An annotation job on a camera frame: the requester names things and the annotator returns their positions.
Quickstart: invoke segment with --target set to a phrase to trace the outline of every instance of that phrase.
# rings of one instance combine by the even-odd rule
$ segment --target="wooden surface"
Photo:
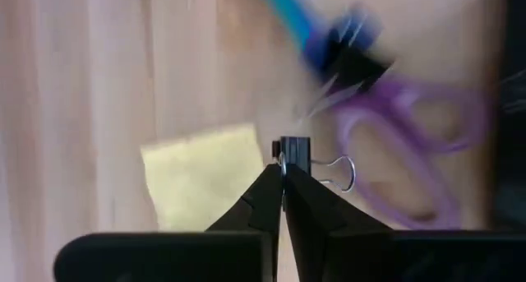
[[[396,72],[494,90],[500,0],[311,0],[328,19],[356,1],[381,18]],[[267,159],[283,134],[310,135],[316,158],[334,157],[330,114],[294,126],[315,88],[264,0],[0,0],[2,280],[50,281],[57,250],[84,233],[155,230],[140,145],[251,122]],[[355,138],[361,172],[425,210],[367,131]],[[485,154],[437,159],[466,228],[485,225]],[[314,172],[345,180],[339,169]],[[294,280],[282,244],[280,277]]]

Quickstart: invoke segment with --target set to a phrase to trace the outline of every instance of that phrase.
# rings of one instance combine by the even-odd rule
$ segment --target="metal wire handle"
[[[342,155],[339,158],[333,160],[332,162],[321,162],[321,161],[314,160],[314,159],[311,162],[313,164],[319,164],[319,165],[324,165],[326,167],[330,167],[338,163],[342,159],[346,159],[348,161],[349,167],[351,169],[351,179],[349,181],[348,187],[344,187],[332,179],[322,179],[322,180],[319,180],[319,182],[323,184],[329,184],[329,183],[333,184],[334,186],[339,188],[342,192],[351,192],[354,187],[354,182],[356,182],[356,167],[354,166],[353,159],[351,159],[348,155]]]

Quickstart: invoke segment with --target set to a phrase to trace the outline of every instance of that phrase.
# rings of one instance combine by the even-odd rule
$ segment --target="purple handle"
[[[434,140],[423,135],[423,131],[412,119],[412,107],[420,99],[450,99],[458,104],[463,109],[464,121],[468,124],[464,134],[453,142]],[[378,81],[368,94],[355,95],[335,109],[339,145],[343,152],[349,149],[350,132],[358,122],[372,124],[385,141],[399,152],[405,165],[417,175],[424,190],[432,198],[436,218],[425,222],[414,220],[386,203],[360,178],[356,181],[355,188],[374,209],[410,229],[459,229],[458,203],[427,156],[429,152],[459,150],[476,141],[483,129],[480,108],[482,102],[477,102],[476,97],[465,95],[460,90],[431,87],[417,90],[392,79]]]

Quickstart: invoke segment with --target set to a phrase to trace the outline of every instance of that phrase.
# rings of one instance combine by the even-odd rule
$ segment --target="yellow sticky note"
[[[141,150],[159,228],[202,231],[232,207],[264,168],[253,125]]]

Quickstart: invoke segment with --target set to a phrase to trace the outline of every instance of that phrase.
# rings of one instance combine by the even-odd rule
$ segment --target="purple scissors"
[[[478,141],[485,128],[482,98],[470,91],[444,86],[416,86],[399,76],[387,76],[389,63],[366,55],[378,36],[374,18],[361,7],[353,7],[329,28],[324,27],[312,7],[299,0],[270,0],[291,31],[310,68],[326,85],[328,95],[311,111],[331,108],[338,121],[338,142],[342,154],[349,150],[350,133],[359,122],[369,123],[394,147],[419,178],[435,206],[435,218],[418,221],[390,206],[368,183],[352,176],[351,187],[370,205],[410,229],[459,229],[459,204],[451,195],[441,173],[429,160],[431,154],[462,150]],[[426,135],[414,121],[413,106],[422,101],[445,101],[460,108],[462,135],[443,141]]]

